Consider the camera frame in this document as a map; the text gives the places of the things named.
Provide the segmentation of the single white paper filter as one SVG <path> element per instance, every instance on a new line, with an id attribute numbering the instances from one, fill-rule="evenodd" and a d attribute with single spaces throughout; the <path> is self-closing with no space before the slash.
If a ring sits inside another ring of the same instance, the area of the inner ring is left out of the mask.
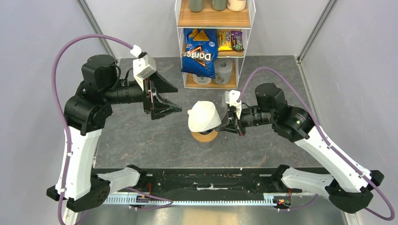
<path id="1" fill-rule="evenodd" d="M 221 125 L 220 115 L 213 102 L 198 101 L 187 111 L 188 128 L 191 132 L 205 132 Z"/>

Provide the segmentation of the glass carafe with wooden band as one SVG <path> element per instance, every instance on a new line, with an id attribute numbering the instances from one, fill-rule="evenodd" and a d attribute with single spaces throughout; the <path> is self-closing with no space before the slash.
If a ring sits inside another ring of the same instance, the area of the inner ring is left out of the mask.
<path id="1" fill-rule="evenodd" d="M 212 142 L 198 142 L 198 147 L 202 150 L 207 150 L 212 147 Z"/>

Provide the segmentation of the wooden ring dripper stand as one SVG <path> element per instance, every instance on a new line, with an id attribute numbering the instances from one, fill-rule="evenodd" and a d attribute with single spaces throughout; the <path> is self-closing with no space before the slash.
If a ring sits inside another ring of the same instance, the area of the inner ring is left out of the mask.
<path id="1" fill-rule="evenodd" d="M 215 138 L 218 136 L 218 132 L 217 131 L 212 131 L 206 135 L 203 135 L 199 132 L 191 132 L 191 135 L 193 136 L 193 138 L 201 143 L 208 143 L 208 142 L 212 142 L 215 140 Z"/>

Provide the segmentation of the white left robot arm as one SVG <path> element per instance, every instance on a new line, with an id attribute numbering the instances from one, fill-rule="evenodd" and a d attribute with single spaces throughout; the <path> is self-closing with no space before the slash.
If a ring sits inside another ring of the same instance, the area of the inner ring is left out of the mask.
<path id="1" fill-rule="evenodd" d="M 46 194 L 55 201 L 66 200 L 67 208 L 73 212 L 97 208 L 119 190 L 132 187 L 139 192 L 147 186 L 145 170 L 135 165 L 108 173 L 92 170 L 100 135 L 113 112 L 112 105 L 142 103 L 152 120 L 182 111 L 180 106 L 162 98 L 163 93 L 176 93 L 178 89 L 158 73 L 153 59 L 145 56 L 133 66 L 149 70 L 142 84 L 121 79 L 121 69 L 112 56 L 91 56 L 81 68 L 83 81 L 65 104 L 71 149 L 65 150 L 64 155 L 70 157 L 69 166 Z"/>

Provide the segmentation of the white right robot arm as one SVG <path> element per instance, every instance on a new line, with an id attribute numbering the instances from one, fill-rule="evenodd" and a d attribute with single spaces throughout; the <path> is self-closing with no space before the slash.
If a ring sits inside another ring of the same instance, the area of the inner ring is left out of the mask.
<path id="1" fill-rule="evenodd" d="M 260 184 L 265 192 L 312 192 L 346 213 L 356 213 L 370 204 L 372 190 L 381 184 L 384 175 L 361 167 L 347 156 L 315 126 L 306 110 L 288 105 L 282 89 L 273 83 L 259 85 L 255 89 L 257 104 L 247 108 L 242 108 L 239 96 L 236 90 L 224 93 L 227 113 L 217 131 L 243 136 L 249 127 L 270 125 L 275 133 L 305 150 L 327 171 L 319 174 L 280 165 Z"/>

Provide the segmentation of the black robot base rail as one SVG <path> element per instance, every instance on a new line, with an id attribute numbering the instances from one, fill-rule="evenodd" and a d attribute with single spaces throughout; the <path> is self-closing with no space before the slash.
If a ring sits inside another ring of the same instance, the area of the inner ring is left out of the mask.
<path id="1" fill-rule="evenodd" d="M 264 194 L 288 194 L 276 168 L 144 169 L 134 189 L 173 202 L 258 201 Z"/>

